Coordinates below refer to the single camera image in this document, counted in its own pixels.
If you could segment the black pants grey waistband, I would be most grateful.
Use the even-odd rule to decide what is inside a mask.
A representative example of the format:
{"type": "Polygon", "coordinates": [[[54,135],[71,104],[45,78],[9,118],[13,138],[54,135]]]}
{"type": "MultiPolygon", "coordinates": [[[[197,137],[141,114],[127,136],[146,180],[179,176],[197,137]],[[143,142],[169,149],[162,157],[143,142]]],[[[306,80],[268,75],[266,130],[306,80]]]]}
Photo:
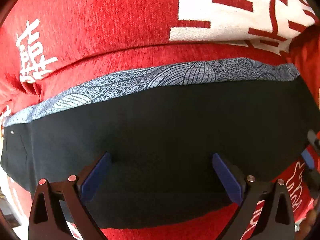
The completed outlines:
{"type": "Polygon", "coordinates": [[[319,109],[292,64],[248,58],[108,74],[4,123],[1,166],[34,193],[102,154],[112,165],[86,206],[101,228],[138,229],[201,217],[231,202],[212,166],[227,158],[272,180],[319,131],[319,109]]]}

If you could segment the red sofa with white characters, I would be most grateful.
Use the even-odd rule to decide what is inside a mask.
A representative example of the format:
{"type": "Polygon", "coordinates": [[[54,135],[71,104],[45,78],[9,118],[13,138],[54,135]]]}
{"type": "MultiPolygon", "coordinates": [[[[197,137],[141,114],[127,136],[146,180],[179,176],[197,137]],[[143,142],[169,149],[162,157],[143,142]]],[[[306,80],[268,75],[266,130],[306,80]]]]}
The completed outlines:
{"type": "MultiPolygon", "coordinates": [[[[2,139],[9,117],[65,90],[116,72],[186,62],[292,64],[319,109],[317,1],[1,0],[2,139]]],[[[309,171],[301,154],[272,180],[254,177],[282,179],[294,239],[319,239],[319,172],[309,171]]],[[[218,239],[237,208],[231,202],[175,224],[99,228],[107,239],[218,239]]]]}

